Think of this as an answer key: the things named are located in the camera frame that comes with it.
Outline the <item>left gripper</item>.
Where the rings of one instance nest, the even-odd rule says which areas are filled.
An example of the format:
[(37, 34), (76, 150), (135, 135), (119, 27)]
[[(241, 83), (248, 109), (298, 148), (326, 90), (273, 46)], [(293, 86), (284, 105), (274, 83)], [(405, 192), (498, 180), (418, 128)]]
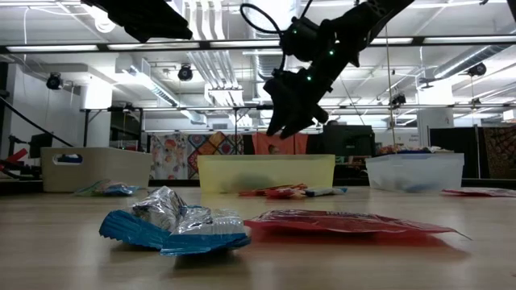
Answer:
[(147, 43), (151, 38), (191, 39), (189, 23), (164, 0), (81, 0), (125, 27), (125, 32)]

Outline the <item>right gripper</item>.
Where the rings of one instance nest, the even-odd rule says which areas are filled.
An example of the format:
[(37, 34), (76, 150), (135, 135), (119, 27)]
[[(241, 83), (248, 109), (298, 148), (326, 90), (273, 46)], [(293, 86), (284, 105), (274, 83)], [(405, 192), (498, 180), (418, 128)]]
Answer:
[(329, 114), (318, 104), (322, 96), (304, 69), (299, 73), (275, 69), (273, 77), (265, 82), (264, 91), (273, 102), (267, 136), (281, 132), (281, 139), (287, 139), (313, 125), (313, 118), (321, 123), (329, 119)]

